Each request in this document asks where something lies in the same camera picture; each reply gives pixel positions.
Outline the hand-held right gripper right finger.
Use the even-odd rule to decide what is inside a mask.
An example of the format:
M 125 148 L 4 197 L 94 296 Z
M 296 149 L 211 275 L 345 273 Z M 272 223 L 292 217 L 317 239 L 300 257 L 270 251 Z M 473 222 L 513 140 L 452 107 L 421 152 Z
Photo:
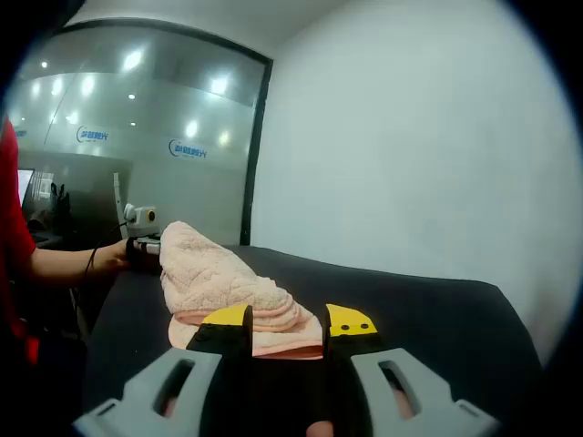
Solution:
M 492 436 L 499 422 L 414 355 L 390 349 L 358 310 L 327 304 L 326 391 L 337 436 Z

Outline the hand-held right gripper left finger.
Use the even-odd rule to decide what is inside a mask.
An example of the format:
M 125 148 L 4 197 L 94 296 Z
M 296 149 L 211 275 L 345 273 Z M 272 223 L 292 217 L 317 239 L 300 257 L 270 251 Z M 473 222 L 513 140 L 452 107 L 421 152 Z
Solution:
M 125 383 L 121 399 L 78 418 L 78 436 L 249 436 L 252 308 L 212 312 L 186 349 Z

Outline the person's left hand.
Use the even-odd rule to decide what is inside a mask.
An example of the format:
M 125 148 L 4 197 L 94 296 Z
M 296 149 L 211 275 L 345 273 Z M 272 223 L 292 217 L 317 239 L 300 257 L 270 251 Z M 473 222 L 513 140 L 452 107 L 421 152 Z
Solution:
M 93 268 L 96 273 L 119 272 L 129 267 L 126 239 L 97 249 Z

